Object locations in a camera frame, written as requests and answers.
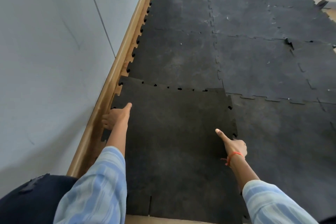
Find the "striped sleeve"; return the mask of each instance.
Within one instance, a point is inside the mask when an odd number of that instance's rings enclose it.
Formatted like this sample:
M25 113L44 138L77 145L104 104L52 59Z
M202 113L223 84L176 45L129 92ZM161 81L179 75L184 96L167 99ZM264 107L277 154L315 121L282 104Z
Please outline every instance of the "striped sleeve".
M317 224L317 221L273 184L252 180L243 188L252 223Z
M108 146L58 204L54 223L124 223L126 170L121 152Z

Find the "bracelet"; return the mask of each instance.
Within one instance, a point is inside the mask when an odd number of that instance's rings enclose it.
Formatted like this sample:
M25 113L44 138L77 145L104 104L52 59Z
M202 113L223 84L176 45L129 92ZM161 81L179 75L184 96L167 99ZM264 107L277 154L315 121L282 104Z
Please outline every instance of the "bracelet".
M243 156L243 154L241 154L240 152L234 151L230 155L228 155L227 158L221 158L221 159L226 160L226 163L225 163L226 166L230 166L230 160L231 160L232 156L235 155L235 154L239 154L239 155L241 155L245 159L245 157Z

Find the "finger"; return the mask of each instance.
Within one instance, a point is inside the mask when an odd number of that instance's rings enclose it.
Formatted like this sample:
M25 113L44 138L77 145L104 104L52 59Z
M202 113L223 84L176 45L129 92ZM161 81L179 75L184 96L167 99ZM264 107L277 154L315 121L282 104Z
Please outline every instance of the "finger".
M227 143L231 141L223 132L221 132L218 128L215 130L216 134L223 140L223 142Z
M127 105L124 107L124 109L131 110L132 108L132 103L127 103Z

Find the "dark pants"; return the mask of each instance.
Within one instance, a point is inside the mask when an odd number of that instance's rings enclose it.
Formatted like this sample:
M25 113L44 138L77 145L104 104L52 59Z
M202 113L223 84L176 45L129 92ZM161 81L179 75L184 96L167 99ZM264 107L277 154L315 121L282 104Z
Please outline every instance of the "dark pants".
M46 174L26 182L0 199L0 223L52 223L59 201L76 181Z

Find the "hand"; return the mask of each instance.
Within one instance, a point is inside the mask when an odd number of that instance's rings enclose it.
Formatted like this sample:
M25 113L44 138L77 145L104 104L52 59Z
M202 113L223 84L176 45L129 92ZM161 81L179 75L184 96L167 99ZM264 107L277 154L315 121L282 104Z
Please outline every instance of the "hand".
M129 119L129 113L131 111L132 104L128 103L123 109L111 109L108 114L103 115L103 127L112 130L114 125L121 120L125 120L126 122Z
M225 150L228 156L234 151L240 152L244 157L247 155L247 147L244 141L237 140L237 139L230 140L218 128L215 131L216 131L216 134L223 140L224 145L225 145Z

